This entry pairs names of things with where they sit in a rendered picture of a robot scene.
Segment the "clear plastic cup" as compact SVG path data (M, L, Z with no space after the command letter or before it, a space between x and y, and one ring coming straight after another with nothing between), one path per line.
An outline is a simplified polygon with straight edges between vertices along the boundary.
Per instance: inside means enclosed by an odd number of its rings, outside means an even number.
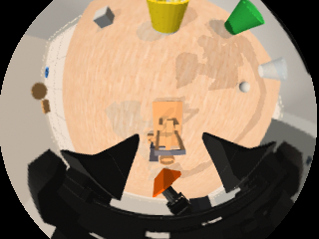
M260 64L258 68L258 76L263 77L263 79L275 79L282 81L287 81L287 72L288 69L286 67L286 59L282 57L282 59L275 59L270 61L270 63Z

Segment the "yellow mug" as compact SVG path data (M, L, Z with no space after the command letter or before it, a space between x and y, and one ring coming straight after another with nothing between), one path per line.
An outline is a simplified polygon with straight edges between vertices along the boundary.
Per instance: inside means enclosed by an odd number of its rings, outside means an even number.
M153 31L160 35L174 35L179 31L188 1L190 0L148 0Z

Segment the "green cup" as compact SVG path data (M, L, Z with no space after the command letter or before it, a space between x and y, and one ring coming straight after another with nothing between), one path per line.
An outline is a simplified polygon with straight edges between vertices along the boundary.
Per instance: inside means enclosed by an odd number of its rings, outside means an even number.
M250 1L240 0L234 12L224 23L224 28L230 32L230 35L236 35L236 33L242 33L247 31L247 29L255 28L262 24L264 24L262 13Z

